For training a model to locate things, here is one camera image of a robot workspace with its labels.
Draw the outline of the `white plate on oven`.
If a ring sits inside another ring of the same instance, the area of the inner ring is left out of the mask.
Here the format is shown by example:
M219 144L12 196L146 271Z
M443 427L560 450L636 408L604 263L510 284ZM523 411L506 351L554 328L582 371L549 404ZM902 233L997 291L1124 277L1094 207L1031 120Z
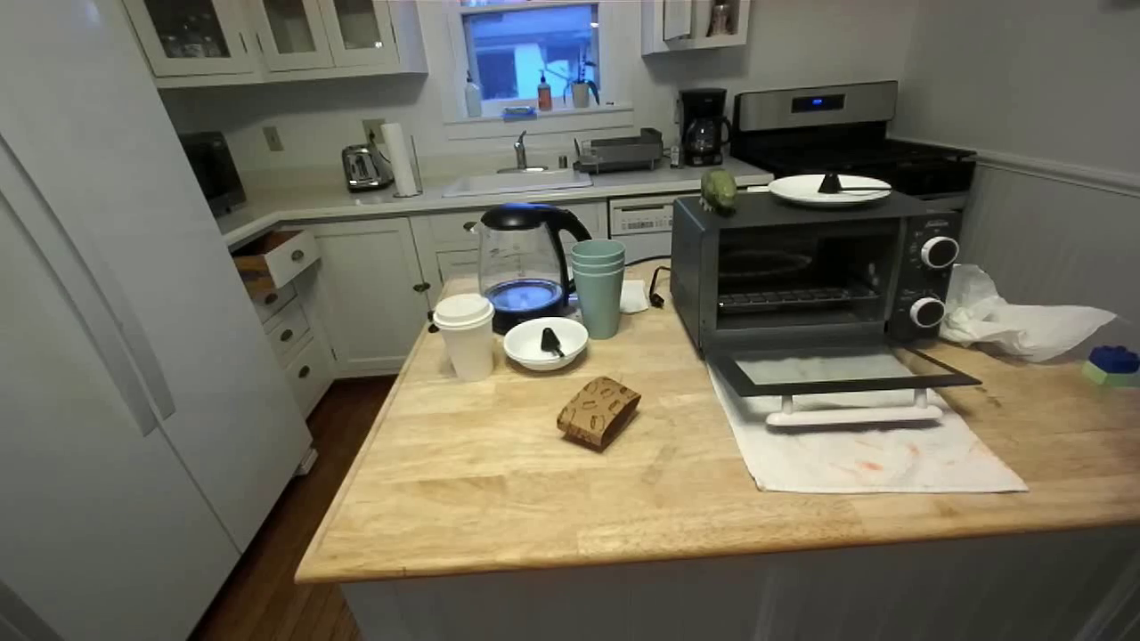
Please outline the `white plate on oven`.
M827 170L777 177L771 191L802 207L859 207L887 198L892 186L883 177Z

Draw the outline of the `open wooden drawer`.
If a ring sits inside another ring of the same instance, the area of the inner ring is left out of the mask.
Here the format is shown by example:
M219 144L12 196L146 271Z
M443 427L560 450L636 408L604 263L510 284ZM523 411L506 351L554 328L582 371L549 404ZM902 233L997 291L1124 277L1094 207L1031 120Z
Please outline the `open wooden drawer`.
M273 291L316 263L311 232L266 232L232 252L239 277L258 291Z

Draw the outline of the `white lidded cup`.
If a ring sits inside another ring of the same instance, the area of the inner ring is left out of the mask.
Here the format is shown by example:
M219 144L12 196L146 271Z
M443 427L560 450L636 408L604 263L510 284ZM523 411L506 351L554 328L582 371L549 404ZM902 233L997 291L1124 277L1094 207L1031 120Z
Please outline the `white lidded cup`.
M434 328L447 339L447 354L453 373L463 382L477 382L493 373L493 301L477 291L447 294L434 301Z

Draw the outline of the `black stove range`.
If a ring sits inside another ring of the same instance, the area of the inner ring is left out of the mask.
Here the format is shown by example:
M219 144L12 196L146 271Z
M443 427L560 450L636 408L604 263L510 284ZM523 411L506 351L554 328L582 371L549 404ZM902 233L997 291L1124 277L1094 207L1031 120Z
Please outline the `black stove range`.
M753 90L735 94L729 154L777 177L871 175L905 196L969 191L976 154L892 134L896 81Z

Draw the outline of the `stacked teal cups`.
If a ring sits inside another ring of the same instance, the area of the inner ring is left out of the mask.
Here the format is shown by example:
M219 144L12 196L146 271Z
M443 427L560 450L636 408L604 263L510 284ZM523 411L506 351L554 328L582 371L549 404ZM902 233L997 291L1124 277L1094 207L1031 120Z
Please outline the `stacked teal cups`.
M570 263L589 335L613 339L620 331L625 245L611 237L579 242Z

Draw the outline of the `glass electric kettle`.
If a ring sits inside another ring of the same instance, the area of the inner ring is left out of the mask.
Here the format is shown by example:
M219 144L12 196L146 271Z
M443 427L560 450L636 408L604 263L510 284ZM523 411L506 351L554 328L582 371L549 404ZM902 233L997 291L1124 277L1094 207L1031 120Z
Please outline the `glass electric kettle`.
M480 213L477 291L493 301L500 335L520 321L570 310L570 268L560 233L585 242L589 226L549 204L500 204Z

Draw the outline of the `white refrigerator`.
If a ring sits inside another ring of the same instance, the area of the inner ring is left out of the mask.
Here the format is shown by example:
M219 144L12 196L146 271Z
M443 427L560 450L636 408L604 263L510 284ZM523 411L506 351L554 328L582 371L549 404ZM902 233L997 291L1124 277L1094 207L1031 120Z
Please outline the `white refrigerator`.
M311 429L119 0L0 0L12 638L187 641Z

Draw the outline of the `black coffee maker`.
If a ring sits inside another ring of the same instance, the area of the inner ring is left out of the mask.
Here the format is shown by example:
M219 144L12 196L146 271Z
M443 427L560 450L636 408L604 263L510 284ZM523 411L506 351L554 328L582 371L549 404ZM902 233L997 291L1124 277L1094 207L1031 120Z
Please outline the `black coffee maker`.
M705 168L724 158L724 90L684 90L680 92L680 158Z

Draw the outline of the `green avocado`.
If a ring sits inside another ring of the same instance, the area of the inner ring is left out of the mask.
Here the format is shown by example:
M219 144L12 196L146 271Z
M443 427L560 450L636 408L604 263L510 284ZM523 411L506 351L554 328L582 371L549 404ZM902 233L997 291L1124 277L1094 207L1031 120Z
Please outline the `green avocado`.
M737 204L737 177L729 170L705 170L701 196L713 208L729 208Z

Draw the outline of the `white bowl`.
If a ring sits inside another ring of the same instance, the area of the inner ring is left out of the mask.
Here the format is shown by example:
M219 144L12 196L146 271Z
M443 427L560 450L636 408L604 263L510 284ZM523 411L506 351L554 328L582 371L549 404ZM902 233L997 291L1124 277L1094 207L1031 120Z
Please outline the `white bowl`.
M503 335L506 354L523 371L566 371L589 350L589 328L574 316L535 316Z

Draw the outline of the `sink faucet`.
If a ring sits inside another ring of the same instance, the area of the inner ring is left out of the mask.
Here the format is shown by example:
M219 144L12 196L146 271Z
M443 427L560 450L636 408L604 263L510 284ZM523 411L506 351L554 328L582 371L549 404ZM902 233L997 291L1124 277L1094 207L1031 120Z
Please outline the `sink faucet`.
M549 170L549 162L539 162L529 150L529 131L520 131L512 139L512 162L510 168L500 168L500 175L543 175Z

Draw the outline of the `black mini toaster oven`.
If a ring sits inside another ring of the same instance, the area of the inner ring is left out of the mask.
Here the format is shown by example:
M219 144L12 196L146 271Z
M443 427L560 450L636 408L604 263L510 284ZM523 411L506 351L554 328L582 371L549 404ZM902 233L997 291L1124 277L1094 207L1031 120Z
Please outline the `black mini toaster oven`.
M809 208L675 204L669 299L713 377L766 429L925 427L974 373L925 354L961 215L909 196Z

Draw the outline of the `paper towel roll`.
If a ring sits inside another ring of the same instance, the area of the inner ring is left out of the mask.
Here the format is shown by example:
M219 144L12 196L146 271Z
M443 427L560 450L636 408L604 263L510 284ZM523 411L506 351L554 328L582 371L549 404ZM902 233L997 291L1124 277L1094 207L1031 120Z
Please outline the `paper towel roll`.
M415 139L406 134L406 126L399 120L385 120L382 134L385 134L385 150L390 150L390 162L391 162L391 177L396 177L396 196L416 196L420 181L416 181Z

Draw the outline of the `blue green sponge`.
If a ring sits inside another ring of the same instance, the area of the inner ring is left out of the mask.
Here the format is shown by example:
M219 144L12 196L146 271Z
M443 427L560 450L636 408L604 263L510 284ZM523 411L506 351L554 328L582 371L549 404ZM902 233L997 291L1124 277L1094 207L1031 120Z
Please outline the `blue green sponge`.
M1094 389L1124 389L1124 383L1138 383L1140 382L1140 354L1127 345L1098 345L1087 358L1082 358L1082 377Z

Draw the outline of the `brown sponge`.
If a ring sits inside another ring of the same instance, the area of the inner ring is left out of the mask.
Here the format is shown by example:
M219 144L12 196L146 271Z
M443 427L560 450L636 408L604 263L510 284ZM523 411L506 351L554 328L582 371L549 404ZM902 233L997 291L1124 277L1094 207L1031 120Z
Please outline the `brown sponge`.
M640 395L613 377L592 377L557 415L557 427L596 450L629 423Z

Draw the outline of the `dish rack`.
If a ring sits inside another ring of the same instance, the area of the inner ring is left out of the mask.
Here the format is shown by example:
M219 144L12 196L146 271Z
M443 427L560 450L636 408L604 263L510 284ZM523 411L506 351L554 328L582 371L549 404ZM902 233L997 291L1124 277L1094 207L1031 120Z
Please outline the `dish rack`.
M582 175L652 170L663 162L663 134L640 126L638 134L592 139L574 168Z

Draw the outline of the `silver toaster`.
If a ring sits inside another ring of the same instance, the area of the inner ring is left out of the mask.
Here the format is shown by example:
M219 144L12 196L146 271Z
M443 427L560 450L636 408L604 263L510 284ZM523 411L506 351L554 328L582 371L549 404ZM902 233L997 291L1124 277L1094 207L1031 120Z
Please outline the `silver toaster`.
M382 191L391 186L391 168L379 144L359 142L342 150L342 177L349 191Z

